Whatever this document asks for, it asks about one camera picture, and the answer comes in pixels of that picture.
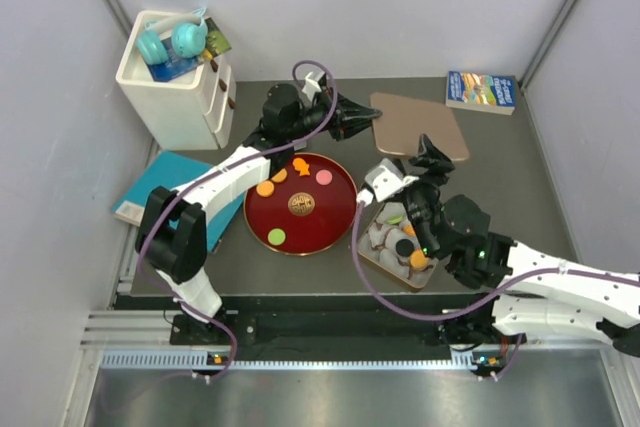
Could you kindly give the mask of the beige tin lid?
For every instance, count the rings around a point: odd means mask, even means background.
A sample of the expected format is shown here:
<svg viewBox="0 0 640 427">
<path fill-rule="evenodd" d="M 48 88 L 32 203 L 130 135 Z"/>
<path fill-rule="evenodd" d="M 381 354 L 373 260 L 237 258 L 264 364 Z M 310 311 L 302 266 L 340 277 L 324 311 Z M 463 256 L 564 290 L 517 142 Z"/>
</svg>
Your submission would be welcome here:
<svg viewBox="0 0 640 427">
<path fill-rule="evenodd" d="M 422 134 L 453 162 L 470 158 L 470 151 L 453 111 L 446 105 L 388 93 L 373 93 L 370 107 L 382 115 L 372 121 L 374 143 L 385 156 L 409 159 L 418 153 Z"/>
</svg>

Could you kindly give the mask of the green round cookie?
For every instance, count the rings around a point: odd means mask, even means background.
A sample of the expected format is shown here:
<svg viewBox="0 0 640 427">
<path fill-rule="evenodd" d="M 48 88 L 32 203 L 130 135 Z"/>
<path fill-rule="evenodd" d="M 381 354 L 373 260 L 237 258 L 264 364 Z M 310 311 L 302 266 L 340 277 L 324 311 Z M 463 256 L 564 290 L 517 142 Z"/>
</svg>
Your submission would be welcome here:
<svg viewBox="0 0 640 427">
<path fill-rule="evenodd" d="M 387 223 L 389 223 L 389 224 L 391 224 L 391 225 L 398 225 L 398 224 L 400 224 L 403 220 L 404 220 L 404 217 L 399 216 L 399 217 L 396 217 L 396 218 L 392 218 L 392 219 L 387 220 Z"/>
<path fill-rule="evenodd" d="M 280 246 L 286 241 L 286 232 L 281 228 L 271 229 L 267 234 L 267 241 L 272 246 Z"/>
</svg>

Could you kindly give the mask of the orange round cookie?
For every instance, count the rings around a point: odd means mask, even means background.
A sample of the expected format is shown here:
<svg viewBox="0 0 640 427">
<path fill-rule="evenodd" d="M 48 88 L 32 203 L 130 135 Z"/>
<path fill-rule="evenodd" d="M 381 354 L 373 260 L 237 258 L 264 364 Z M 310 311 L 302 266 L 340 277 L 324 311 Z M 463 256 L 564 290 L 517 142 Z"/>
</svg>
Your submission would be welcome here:
<svg viewBox="0 0 640 427">
<path fill-rule="evenodd" d="M 255 190 L 260 197 L 268 198 L 274 194 L 275 184 L 271 180 L 266 180 L 259 183 Z"/>
<path fill-rule="evenodd" d="M 429 258 L 421 250 L 414 251 L 409 257 L 409 263 L 412 269 L 423 271 L 429 264 Z"/>
<path fill-rule="evenodd" d="M 271 181 L 276 184 L 283 183 L 288 177 L 288 172 L 286 168 L 283 168 L 279 172 L 277 172 L 272 178 Z"/>
<path fill-rule="evenodd" d="M 416 233 L 415 233 L 415 230 L 414 230 L 413 226 L 412 226 L 412 225 L 410 225 L 410 224 L 405 225 L 405 226 L 402 228 L 402 230 L 403 230 L 403 232 L 404 232 L 405 234 L 407 234 L 407 235 L 410 235 L 410 236 L 415 236 L 415 235 L 416 235 Z"/>
</svg>

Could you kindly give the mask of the black round cookie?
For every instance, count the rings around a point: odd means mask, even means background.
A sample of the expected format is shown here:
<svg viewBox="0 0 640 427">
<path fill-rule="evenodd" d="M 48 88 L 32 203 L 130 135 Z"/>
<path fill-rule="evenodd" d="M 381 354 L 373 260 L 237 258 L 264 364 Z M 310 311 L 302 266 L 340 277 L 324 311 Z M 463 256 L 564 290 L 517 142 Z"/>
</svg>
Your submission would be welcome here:
<svg viewBox="0 0 640 427">
<path fill-rule="evenodd" d="M 410 257 L 414 252 L 414 244 L 410 239 L 400 239 L 395 243 L 395 251 L 399 257 Z"/>
</svg>

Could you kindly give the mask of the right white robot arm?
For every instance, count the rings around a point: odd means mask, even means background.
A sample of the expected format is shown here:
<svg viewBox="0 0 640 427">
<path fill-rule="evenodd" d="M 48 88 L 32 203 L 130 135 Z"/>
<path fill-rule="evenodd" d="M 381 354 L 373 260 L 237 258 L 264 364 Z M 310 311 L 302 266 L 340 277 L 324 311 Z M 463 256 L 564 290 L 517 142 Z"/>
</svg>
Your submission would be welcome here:
<svg viewBox="0 0 640 427">
<path fill-rule="evenodd" d="M 410 164 L 420 174 L 400 198 L 425 257 L 470 289 L 495 292 L 491 308 L 467 317 L 469 335 L 487 343 L 533 329 L 577 335 L 639 354 L 639 276 L 610 272 L 537 251 L 490 230 L 489 214 L 472 199 L 440 198 L 455 166 L 427 135 Z"/>
</svg>

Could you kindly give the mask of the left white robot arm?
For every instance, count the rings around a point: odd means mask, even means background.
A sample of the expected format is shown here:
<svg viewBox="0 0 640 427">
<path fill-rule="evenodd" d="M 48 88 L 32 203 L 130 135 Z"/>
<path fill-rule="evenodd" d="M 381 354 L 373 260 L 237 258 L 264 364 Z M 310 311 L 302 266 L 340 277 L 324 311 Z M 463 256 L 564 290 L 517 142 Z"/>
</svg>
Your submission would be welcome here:
<svg viewBox="0 0 640 427">
<path fill-rule="evenodd" d="M 222 299 L 204 270 L 208 225 L 246 191 L 281 171 L 294 143 L 327 131 L 336 141 L 369 128 L 381 111 L 353 102 L 336 90 L 291 84 L 270 88 L 258 126 L 218 166 L 187 184 L 155 188 L 149 195 L 136 239 L 139 263 L 148 263 L 168 285 L 192 331 L 205 343 L 226 334 L 218 313 Z"/>
</svg>

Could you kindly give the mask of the pink paper cookie cup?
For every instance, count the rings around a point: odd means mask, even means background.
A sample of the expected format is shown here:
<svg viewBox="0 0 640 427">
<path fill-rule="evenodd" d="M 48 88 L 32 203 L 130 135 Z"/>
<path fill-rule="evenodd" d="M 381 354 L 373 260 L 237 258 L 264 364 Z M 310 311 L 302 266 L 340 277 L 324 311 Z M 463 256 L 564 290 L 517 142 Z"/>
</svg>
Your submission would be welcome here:
<svg viewBox="0 0 640 427">
<path fill-rule="evenodd" d="M 316 182 L 321 186 L 330 185 L 333 180 L 333 174 L 327 169 L 319 170 L 315 176 Z"/>
</svg>

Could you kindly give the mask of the colourful paperback book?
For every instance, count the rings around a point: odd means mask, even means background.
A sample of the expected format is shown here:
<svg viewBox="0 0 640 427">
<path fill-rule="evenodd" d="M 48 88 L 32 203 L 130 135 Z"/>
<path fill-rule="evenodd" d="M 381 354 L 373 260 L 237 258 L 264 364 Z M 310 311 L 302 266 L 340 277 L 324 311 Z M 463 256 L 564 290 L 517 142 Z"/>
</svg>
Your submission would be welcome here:
<svg viewBox="0 0 640 427">
<path fill-rule="evenodd" d="M 516 82 L 510 76 L 449 71 L 445 104 L 474 112 L 512 115 L 516 106 Z"/>
</svg>

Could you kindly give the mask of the round red lacquer plate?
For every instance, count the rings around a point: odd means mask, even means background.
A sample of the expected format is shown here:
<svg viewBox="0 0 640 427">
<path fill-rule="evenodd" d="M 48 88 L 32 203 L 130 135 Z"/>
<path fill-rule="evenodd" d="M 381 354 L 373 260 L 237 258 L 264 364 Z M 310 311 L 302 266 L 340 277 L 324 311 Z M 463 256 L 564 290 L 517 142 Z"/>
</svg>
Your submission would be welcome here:
<svg viewBox="0 0 640 427">
<path fill-rule="evenodd" d="M 311 175 L 300 177 L 294 170 L 295 157 L 304 158 Z M 356 210 L 356 184 L 350 173 L 335 160 L 314 153 L 296 154 L 284 167 L 288 177 L 275 184 L 275 192 L 260 197 L 254 188 L 244 199 L 244 217 L 256 239 L 269 249 L 286 255 L 306 256 L 333 247 L 351 229 Z M 319 170 L 332 172 L 330 185 L 321 186 Z M 272 246 L 267 241 L 271 229 L 286 232 L 286 241 Z"/>
</svg>

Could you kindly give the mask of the green round cookie bottom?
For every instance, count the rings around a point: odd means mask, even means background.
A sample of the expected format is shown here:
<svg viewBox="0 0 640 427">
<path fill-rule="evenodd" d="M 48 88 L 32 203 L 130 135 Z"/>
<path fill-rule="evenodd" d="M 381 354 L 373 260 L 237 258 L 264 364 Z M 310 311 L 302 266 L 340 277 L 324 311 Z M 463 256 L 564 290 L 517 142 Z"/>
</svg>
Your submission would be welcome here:
<svg viewBox="0 0 640 427">
<path fill-rule="evenodd" d="M 267 234 L 267 241 L 272 246 L 280 246 L 286 241 L 286 232 L 281 228 L 271 229 Z"/>
</svg>

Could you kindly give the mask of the green picture card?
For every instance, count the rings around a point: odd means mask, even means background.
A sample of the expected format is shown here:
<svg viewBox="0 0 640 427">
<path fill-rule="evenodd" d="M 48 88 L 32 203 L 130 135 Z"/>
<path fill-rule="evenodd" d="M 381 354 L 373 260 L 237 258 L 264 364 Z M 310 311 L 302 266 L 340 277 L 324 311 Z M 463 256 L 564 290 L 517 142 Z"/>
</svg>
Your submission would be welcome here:
<svg viewBox="0 0 640 427">
<path fill-rule="evenodd" d="M 202 53 L 202 57 L 207 60 L 212 60 L 229 52 L 232 49 L 232 46 L 230 41 L 226 38 L 211 17 L 206 17 L 205 23 L 208 31 L 205 41 L 205 50 Z"/>
</svg>

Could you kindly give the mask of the white drawer cabinet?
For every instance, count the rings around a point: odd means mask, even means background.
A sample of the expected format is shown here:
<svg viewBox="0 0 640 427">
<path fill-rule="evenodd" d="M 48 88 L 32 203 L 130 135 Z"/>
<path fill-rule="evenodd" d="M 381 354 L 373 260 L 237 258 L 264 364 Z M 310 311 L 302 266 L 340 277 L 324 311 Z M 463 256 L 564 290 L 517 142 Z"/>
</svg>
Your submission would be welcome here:
<svg viewBox="0 0 640 427">
<path fill-rule="evenodd" d="M 116 72 L 121 87 L 152 136 L 164 150 L 226 147 L 236 100 L 236 82 L 226 54 L 197 60 L 194 69 L 167 82 L 152 78 L 135 41 L 152 21 L 172 12 L 143 10 Z"/>
</svg>

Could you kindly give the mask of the teal headphones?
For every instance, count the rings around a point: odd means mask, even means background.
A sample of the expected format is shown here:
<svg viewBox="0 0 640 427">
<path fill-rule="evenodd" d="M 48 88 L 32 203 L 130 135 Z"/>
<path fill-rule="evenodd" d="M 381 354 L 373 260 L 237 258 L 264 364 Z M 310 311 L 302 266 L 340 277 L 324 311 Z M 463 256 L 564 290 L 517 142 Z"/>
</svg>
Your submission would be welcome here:
<svg viewBox="0 0 640 427">
<path fill-rule="evenodd" d="M 177 14 L 149 23 L 137 37 L 136 47 L 147 65 L 159 65 L 170 60 L 168 48 L 160 35 L 170 33 L 173 53 L 183 59 L 199 56 L 206 48 L 208 26 L 201 8 L 187 14 Z"/>
</svg>

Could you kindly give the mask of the blue notebook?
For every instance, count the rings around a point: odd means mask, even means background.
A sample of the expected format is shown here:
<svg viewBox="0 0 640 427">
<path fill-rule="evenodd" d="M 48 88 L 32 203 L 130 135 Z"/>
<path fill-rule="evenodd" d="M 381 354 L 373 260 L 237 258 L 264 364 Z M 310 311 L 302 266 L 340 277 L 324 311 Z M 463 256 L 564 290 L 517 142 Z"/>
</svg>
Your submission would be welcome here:
<svg viewBox="0 0 640 427">
<path fill-rule="evenodd" d="M 211 168 L 210 164 L 177 153 L 163 151 L 156 156 L 124 196 L 114 204 L 112 214 L 121 221 L 139 227 L 147 199 L 156 187 L 161 186 L 173 190 L 179 185 L 205 174 Z M 207 245 L 210 252 L 214 252 L 217 248 L 243 200 L 244 196 L 239 196 L 208 223 Z"/>
</svg>

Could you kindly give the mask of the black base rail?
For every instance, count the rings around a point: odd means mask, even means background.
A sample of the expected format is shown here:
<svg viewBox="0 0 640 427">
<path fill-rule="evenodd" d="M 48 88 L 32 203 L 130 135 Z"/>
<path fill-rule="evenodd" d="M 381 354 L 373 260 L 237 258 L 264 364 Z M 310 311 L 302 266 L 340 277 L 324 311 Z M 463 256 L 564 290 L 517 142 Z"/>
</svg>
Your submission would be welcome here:
<svg viewBox="0 0 640 427">
<path fill-rule="evenodd" d="M 504 335 L 492 326 L 491 306 L 452 320 L 416 320 L 403 316 L 374 297 L 352 295 L 226 296 L 214 314 L 199 321 L 187 308 L 175 317 L 174 345 L 205 345 L 235 334 L 242 346 L 285 338 L 409 338 L 426 345 L 495 344 Z"/>
</svg>

